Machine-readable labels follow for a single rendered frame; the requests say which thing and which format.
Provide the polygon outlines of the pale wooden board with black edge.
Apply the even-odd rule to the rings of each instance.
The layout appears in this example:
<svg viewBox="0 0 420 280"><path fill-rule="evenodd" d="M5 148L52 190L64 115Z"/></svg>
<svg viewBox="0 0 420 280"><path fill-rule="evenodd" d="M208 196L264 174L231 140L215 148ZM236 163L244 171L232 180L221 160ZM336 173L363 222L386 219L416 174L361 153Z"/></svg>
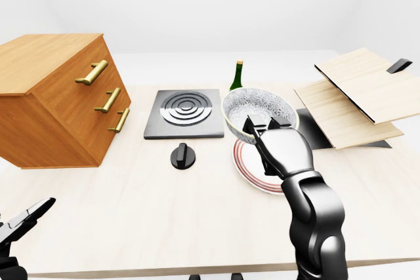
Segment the pale wooden board with black edge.
<svg viewBox="0 0 420 280"><path fill-rule="evenodd" d="M408 68L390 74L393 64L361 48L315 67L377 125L420 115L420 77Z"/></svg>

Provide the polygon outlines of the round black stove knob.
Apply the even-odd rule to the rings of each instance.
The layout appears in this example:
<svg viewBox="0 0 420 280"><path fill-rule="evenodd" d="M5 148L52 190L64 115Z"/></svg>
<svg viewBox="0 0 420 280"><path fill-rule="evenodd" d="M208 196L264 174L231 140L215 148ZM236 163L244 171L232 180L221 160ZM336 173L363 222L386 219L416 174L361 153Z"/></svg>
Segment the round black stove knob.
<svg viewBox="0 0 420 280"><path fill-rule="evenodd" d="M171 164L178 170L189 169L196 161L195 151L186 143L181 142L171 153Z"/></svg>

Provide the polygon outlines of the white plate with red rings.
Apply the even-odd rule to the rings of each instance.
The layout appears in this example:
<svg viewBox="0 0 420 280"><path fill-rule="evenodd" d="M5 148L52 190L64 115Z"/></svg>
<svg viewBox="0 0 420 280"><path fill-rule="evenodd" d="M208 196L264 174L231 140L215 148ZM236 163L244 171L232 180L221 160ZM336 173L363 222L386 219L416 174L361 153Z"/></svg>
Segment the white plate with red rings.
<svg viewBox="0 0 420 280"><path fill-rule="evenodd" d="M239 174L257 189L273 195L283 195L282 180L267 176L261 157L252 144L236 140L232 148L232 160Z"/></svg>

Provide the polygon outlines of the small black block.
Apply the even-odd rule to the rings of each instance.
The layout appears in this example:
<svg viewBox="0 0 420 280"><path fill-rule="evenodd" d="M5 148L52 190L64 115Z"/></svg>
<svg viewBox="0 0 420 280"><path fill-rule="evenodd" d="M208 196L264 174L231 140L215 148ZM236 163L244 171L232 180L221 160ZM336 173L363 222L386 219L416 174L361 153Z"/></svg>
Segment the small black block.
<svg viewBox="0 0 420 280"><path fill-rule="evenodd" d="M411 60L407 58L401 58L397 62L395 62L391 67L387 69L387 72L390 74L398 73L400 71L405 70L408 66L413 64Z"/></svg>

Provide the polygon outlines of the large wooden cabinet drawer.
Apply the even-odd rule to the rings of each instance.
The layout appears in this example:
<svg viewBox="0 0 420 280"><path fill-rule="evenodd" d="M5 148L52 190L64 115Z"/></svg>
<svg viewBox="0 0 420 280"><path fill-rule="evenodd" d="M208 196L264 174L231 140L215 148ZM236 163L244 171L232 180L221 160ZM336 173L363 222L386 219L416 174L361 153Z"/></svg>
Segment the large wooden cabinet drawer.
<svg viewBox="0 0 420 280"><path fill-rule="evenodd" d="M60 122L77 128L108 128L130 104L101 35L31 91Z"/></svg>

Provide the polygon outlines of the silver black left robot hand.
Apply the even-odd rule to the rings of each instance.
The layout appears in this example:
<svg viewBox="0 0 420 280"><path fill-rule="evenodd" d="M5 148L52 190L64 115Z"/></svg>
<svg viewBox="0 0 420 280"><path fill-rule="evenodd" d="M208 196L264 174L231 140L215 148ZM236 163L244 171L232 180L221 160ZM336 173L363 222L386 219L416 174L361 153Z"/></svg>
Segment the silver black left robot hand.
<svg viewBox="0 0 420 280"><path fill-rule="evenodd" d="M37 224L37 220L54 205L55 201L54 197L40 200L18 216L0 224L0 258L9 256L11 243L18 241L30 231Z"/></svg>

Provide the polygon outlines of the flat dark stove plate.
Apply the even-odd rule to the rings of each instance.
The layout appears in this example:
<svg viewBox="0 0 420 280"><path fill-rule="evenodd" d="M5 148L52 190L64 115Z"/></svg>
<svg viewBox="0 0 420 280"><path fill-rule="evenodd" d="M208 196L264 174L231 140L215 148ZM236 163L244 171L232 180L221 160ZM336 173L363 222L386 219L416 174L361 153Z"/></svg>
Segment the flat dark stove plate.
<svg viewBox="0 0 420 280"><path fill-rule="evenodd" d="M222 138L224 117L218 89L159 90L144 138Z"/></svg>

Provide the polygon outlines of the flat black base panel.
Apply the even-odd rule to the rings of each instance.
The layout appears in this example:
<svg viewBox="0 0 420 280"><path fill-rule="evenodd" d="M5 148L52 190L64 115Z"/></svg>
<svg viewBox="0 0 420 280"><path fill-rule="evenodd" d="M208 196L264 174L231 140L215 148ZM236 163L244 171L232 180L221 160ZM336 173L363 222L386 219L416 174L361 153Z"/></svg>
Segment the flat black base panel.
<svg viewBox="0 0 420 280"><path fill-rule="evenodd" d="M306 138L313 150L333 147L306 108L297 109L297 114L299 116L298 131Z"/></svg>

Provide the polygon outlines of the wooden cabinet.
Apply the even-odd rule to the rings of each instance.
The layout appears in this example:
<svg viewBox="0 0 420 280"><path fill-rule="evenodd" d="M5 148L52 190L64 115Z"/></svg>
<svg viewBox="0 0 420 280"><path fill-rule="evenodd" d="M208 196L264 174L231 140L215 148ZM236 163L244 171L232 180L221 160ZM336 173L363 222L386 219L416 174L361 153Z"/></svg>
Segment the wooden cabinet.
<svg viewBox="0 0 420 280"><path fill-rule="evenodd" d="M32 34L0 45L0 157L23 169L98 166L32 89L100 35Z"/></svg>

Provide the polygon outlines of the patterned white bowl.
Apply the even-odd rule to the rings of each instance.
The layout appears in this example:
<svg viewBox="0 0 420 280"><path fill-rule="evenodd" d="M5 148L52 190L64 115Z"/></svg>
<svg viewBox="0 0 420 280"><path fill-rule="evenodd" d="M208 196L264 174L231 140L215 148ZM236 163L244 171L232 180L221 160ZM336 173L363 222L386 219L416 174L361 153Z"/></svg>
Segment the patterned white bowl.
<svg viewBox="0 0 420 280"><path fill-rule="evenodd" d="M256 144L255 137L243 131L248 115L260 116L266 125L275 116L287 119L294 129L298 129L300 124L298 113L286 100L272 92L256 88L231 90L223 100L222 112L231 133L251 145Z"/></svg>

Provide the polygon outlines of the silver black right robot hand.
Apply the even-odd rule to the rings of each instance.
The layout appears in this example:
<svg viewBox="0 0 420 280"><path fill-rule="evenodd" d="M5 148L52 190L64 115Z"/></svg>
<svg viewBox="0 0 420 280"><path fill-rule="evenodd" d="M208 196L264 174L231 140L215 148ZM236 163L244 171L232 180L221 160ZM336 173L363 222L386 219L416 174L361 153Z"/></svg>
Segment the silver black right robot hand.
<svg viewBox="0 0 420 280"><path fill-rule="evenodd" d="M266 124L262 117L248 115L243 131L254 136L266 175L285 180L314 170L313 154L306 138L287 119L273 116Z"/></svg>

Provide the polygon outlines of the medium wooden cabinet drawer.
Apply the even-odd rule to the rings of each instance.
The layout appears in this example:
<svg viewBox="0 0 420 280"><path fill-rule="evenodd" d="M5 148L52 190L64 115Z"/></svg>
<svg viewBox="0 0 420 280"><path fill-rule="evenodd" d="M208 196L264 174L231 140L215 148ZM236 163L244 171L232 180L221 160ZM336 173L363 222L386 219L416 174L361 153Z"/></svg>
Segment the medium wooden cabinet drawer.
<svg viewBox="0 0 420 280"><path fill-rule="evenodd" d="M131 100L115 64L106 58L70 75L53 94L54 109L72 134L98 154L106 150Z"/></svg>

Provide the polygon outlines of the green wine bottle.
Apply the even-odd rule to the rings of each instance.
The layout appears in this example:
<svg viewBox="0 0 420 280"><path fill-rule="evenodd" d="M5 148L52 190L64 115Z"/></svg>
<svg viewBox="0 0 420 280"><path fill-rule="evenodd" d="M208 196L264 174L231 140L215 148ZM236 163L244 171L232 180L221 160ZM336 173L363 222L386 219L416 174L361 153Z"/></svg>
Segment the green wine bottle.
<svg viewBox="0 0 420 280"><path fill-rule="evenodd" d="M229 88L230 91L243 87L242 68L243 68L243 60L238 60L236 62L236 72L235 72L234 80Z"/></svg>

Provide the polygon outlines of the small wooden cabinet drawer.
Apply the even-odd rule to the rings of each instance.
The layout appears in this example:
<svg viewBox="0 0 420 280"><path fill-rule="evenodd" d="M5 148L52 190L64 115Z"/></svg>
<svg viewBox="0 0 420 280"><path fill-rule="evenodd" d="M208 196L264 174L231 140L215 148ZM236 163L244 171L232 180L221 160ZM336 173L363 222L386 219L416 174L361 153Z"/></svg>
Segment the small wooden cabinet drawer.
<svg viewBox="0 0 420 280"><path fill-rule="evenodd" d="M116 87L121 89L121 92L108 113L95 111L94 107L100 107L105 104L109 98L106 94L107 90L114 90ZM116 126L120 115L118 111L128 108L131 104L131 99L127 93L127 89L122 82L113 83L106 87L99 88L94 98L89 100L83 113L78 117L77 131L81 143L93 158L96 165L100 165L108 148L116 135L114 131L108 130L108 127Z"/></svg>

